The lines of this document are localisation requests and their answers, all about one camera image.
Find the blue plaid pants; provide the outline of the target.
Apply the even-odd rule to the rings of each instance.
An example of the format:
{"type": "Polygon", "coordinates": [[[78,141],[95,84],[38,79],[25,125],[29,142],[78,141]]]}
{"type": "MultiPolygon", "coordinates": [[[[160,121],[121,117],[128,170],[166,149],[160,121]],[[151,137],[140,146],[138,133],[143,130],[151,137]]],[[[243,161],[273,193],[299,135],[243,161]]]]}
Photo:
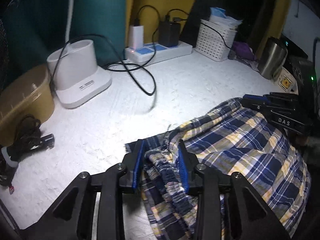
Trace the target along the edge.
{"type": "Polygon", "coordinates": [[[197,198],[186,193],[178,173],[180,140],[199,162],[243,174],[294,235],[311,188],[307,165],[280,130],[233,98],[146,140],[140,187],[157,239],[190,239],[195,231],[197,198]]]}

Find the cream bear mug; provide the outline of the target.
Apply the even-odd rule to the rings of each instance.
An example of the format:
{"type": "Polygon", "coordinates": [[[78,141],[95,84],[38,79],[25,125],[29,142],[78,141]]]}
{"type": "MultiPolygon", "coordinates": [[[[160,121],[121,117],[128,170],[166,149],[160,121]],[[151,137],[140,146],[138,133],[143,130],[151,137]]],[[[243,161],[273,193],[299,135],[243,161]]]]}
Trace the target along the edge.
{"type": "Polygon", "coordinates": [[[285,93],[297,94],[297,81],[293,75],[282,67],[274,76],[274,83],[281,88],[285,93]]]}

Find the steel travel tumbler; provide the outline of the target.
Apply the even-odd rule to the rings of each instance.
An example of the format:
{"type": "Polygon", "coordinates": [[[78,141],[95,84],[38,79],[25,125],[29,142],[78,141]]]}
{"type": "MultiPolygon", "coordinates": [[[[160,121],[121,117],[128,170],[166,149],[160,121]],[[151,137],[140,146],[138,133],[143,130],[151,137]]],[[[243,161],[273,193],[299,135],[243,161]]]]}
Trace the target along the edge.
{"type": "Polygon", "coordinates": [[[272,80],[283,66],[288,54],[287,46],[280,39],[269,37],[258,63],[259,74],[272,80]]]}

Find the purple cloth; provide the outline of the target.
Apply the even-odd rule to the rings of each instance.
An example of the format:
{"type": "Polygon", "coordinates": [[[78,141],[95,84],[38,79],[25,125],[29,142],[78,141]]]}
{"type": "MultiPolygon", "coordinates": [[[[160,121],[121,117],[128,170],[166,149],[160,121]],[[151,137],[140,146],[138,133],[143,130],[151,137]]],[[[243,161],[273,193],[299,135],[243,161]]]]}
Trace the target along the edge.
{"type": "Polygon", "coordinates": [[[237,56],[243,59],[251,60],[251,61],[254,61],[257,59],[252,49],[249,47],[247,43],[234,41],[232,44],[232,49],[237,56]]]}

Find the black electronics box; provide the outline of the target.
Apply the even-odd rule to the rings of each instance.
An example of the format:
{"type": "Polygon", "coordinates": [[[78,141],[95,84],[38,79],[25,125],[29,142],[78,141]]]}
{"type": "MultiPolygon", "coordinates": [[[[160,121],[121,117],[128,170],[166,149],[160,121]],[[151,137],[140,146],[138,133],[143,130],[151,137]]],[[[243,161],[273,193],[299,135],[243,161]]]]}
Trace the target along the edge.
{"type": "Polygon", "coordinates": [[[309,60],[307,53],[284,34],[281,35],[280,41],[286,46],[288,52],[284,68],[295,78],[297,86],[312,85],[317,88],[315,66],[309,60]]]}

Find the white lattice basket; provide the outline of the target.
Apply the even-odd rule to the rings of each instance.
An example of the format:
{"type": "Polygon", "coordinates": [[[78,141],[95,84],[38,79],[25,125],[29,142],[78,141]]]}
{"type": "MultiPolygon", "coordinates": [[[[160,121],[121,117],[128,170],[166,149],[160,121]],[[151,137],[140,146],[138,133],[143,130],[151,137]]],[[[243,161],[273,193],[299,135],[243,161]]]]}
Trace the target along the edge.
{"type": "Polygon", "coordinates": [[[195,50],[211,60],[225,61],[228,59],[235,36],[234,29],[201,20],[195,50]]]}

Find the black power adapter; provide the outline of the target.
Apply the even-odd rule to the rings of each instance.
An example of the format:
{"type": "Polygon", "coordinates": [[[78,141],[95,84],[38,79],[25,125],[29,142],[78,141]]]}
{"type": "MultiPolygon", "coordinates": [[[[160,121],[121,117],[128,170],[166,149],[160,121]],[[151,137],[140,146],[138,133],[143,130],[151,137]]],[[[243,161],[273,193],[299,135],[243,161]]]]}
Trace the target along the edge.
{"type": "Polygon", "coordinates": [[[170,15],[165,15],[164,21],[159,23],[158,43],[165,47],[178,46],[181,24],[170,20],[170,15]]]}

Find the white power strip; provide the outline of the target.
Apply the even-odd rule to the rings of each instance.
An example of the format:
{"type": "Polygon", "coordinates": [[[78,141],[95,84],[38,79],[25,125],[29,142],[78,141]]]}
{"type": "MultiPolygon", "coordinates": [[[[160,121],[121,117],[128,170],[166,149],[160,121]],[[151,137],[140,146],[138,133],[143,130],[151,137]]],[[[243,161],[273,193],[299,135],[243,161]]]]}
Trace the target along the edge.
{"type": "Polygon", "coordinates": [[[179,41],[178,46],[175,47],[166,47],[156,42],[155,44],[147,43],[140,49],[126,48],[125,57],[129,62],[138,65],[148,61],[148,65],[189,55],[192,51],[193,46],[182,41],[179,41]]]}

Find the brown lidded container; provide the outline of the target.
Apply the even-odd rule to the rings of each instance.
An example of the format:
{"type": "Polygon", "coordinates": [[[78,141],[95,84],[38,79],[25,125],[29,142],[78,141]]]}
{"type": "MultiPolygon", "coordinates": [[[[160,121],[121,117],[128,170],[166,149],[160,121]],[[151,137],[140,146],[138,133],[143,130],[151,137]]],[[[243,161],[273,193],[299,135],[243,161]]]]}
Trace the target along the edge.
{"type": "Polygon", "coordinates": [[[55,108],[46,64],[27,71],[1,93],[1,145],[13,143],[18,123],[28,114],[44,123],[55,108]]]}

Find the white usb charger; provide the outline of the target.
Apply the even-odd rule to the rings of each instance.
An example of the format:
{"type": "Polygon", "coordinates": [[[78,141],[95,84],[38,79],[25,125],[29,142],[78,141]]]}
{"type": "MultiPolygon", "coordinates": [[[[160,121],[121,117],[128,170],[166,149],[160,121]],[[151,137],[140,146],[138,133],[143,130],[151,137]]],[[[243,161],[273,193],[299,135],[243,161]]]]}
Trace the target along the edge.
{"type": "Polygon", "coordinates": [[[140,24],[140,19],[136,18],[133,25],[129,27],[129,47],[131,49],[140,49],[144,46],[144,26],[140,24]]]}

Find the white desk lamp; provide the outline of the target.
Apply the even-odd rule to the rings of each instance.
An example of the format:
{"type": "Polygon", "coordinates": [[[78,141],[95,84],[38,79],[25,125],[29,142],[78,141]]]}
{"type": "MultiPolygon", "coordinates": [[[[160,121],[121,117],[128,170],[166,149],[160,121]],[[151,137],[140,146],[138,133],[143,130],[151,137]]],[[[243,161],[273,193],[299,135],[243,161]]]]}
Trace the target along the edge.
{"type": "Polygon", "coordinates": [[[112,83],[110,74],[98,66],[93,40],[70,39],[73,7],[74,0],[68,0],[65,44],[47,57],[54,91],[65,108],[83,105],[112,83]]]}

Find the teal curtain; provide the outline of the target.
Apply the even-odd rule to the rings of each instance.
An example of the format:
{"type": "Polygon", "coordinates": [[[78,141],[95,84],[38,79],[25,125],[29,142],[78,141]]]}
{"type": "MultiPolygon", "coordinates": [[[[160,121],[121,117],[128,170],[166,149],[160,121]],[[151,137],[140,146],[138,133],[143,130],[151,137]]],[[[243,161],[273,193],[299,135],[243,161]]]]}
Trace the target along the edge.
{"type": "MultiPolygon", "coordinates": [[[[7,81],[39,64],[65,44],[68,0],[1,0],[8,41],[7,81]]],[[[126,0],[74,0],[70,37],[94,35],[99,64],[116,61],[107,36],[118,53],[125,48],[126,0]]]]}

